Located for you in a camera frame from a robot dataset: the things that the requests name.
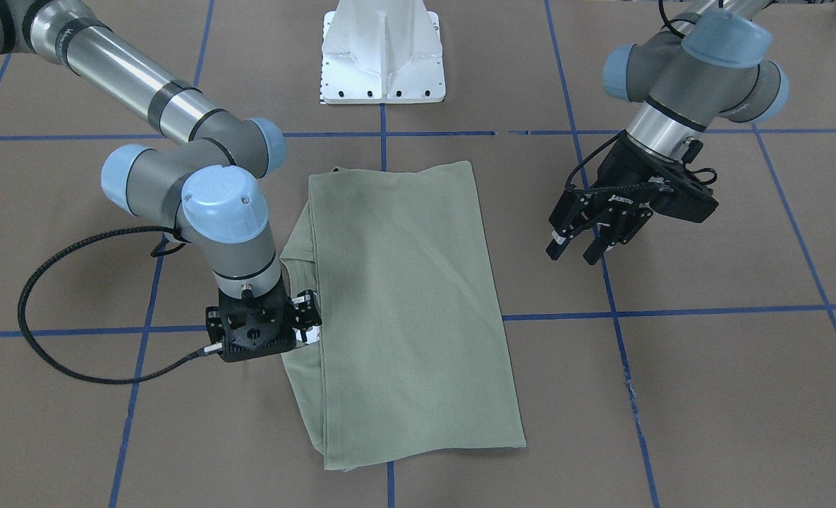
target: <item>green towel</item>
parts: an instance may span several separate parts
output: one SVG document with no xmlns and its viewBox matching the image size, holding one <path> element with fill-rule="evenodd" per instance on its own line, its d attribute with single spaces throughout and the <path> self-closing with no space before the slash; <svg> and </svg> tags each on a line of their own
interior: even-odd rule
<svg viewBox="0 0 836 508">
<path fill-rule="evenodd" d="M 311 176 L 280 260 L 323 313 L 283 363 L 325 469 L 526 446 L 471 164 Z"/>
</svg>

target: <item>light blue joint cap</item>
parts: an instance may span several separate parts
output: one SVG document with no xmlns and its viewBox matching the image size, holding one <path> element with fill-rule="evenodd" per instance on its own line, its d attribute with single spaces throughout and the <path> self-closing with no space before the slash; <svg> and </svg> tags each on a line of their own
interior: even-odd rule
<svg viewBox="0 0 836 508">
<path fill-rule="evenodd" d="M 283 131 L 268 119 L 249 120 L 254 122 L 264 135 L 264 143 L 267 144 L 267 171 L 264 176 L 268 176 L 286 161 L 286 138 L 283 138 Z"/>
<path fill-rule="evenodd" d="M 205 238 L 243 243 L 267 227 L 267 201 L 258 181 L 235 165 L 209 165 L 183 184 L 183 213 Z"/>
<path fill-rule="evenodd" d="M 750 68 L 763 61 L 772 44 L 772 33 L 762 26 L 724 9 L 711 7 L 681 41 L 684 51 L 707 64 Z"/>
<path fill-rule="evenodd" d="M 776 64 L 774 61 L 769 60 L 772 62 L 772 65 L 778 68 L 778 73 L 781 74 L 782 80 L 781 83 L 778 85 L 778 95 L 775 96 L 775 100 L 772 101 L 772 104 L 769 105 L 769 109 L 766 109 L 762 115 L 757 116 L 755 119 L 750 120 L 751 123 L 759 123 L 764 122 L 776 115 L 779 111 L 782 110 L 784 104 L 788 101 L 788 95 L 791 93 L 791 83 L 788 81 L 787 74 L 784 73 L 782 70 L 781 65 Z"/>
<path fill-rule="evenodd" d="M 119 147 L 114 150 L 114 153 L 108 155 L 107 160 L 104 161 L 104 167 L 101 168 L 101 188 L 104 189 L 104 195 L 132 215 L 135 213 L 130 210 L 126 184 L 138 155 L 150 149 L 142 145 Z"/>
<path fill-rule="evenodd" d="M 631 102 L 628 99 L 628 60 L 634 44 L 623 44 L 612 49 L 602 67 L 602 87 L 609 97 Z"/>
</svg>

